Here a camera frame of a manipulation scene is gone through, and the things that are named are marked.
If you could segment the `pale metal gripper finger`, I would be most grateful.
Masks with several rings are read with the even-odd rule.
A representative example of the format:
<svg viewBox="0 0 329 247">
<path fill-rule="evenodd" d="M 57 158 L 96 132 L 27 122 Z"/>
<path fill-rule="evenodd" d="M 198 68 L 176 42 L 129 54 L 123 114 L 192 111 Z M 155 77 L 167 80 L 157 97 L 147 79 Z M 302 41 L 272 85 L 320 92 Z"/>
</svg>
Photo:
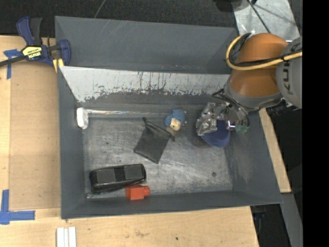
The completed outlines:
<svg viewBox="0 0 329 247">
<path fill-rule="evenodd" d="M 216 119 L 198 119 L 196 121 L 196 133 L 198 136 L 217 131 Z"/>
<path fill-rule="evenodd" d="M 208 102 L 201 112 L 202 119 L 224 119 L 224 105 L 220 102 Z"/>
</svg>

